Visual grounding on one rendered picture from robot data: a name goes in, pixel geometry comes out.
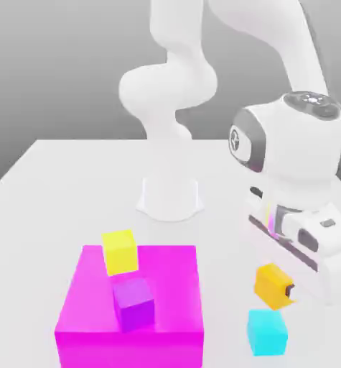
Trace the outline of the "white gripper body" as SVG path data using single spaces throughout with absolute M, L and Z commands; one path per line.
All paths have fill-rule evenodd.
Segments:
M 341 215 L 323 218 L 321 213 L 285 213 L 272 233 L 255 216 L 250 223 L 266 235 L 258 243 L 264 257 L 291 277 L 292 282 L 323 300 L 341 300 Z

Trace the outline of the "small orange cube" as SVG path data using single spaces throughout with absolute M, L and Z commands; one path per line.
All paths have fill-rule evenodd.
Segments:
M 287 307 L 295 301 L 286 301 L 284 291 L 294 283 L 282 269 L 274 263 L 265 264 L 256 271 L 254 292 L 273 311 Z

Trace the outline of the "small cyan cube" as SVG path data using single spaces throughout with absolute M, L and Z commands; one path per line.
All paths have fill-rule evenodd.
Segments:
M 271 309 L 249 310 L 247 337 L 255 357 L 284 355 L 288 330 L 281 312 Z

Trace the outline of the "small purple cube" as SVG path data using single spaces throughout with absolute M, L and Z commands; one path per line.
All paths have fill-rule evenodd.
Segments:
M 114 284 L 113 303 L 123 332 L 154 324 L 154 296 L 146 279 L 135 277 Z

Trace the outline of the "small yellow cube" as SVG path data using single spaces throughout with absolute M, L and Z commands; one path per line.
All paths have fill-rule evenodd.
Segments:
M 139 270 L 138 249 L 132 230 L 103 233 L 102 241 L 108 276 Z

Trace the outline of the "large magenta box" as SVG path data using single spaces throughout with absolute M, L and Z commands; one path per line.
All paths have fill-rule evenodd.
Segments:
M 196 248 L 140 245 L 139 271 L 109 277 L 100 245 L 82 248 L 55 327 L 60 368 L 202 368 L 204 328 Z M 154 324 L 119 325 L 113 285 L 143 277 Z

